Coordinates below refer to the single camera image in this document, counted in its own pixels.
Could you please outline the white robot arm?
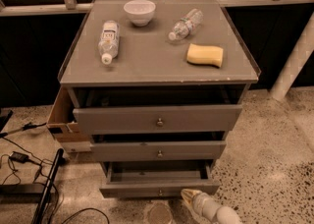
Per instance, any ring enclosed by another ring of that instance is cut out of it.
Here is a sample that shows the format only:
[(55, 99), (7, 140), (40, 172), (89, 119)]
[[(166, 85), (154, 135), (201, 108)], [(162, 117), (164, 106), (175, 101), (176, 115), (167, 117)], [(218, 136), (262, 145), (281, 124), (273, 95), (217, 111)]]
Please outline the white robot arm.
[(201, 217), (212, 224), (243, 224), (236, 211), (221, 205), (208, 194), (195, 189), (182, 189), (183, 200)]

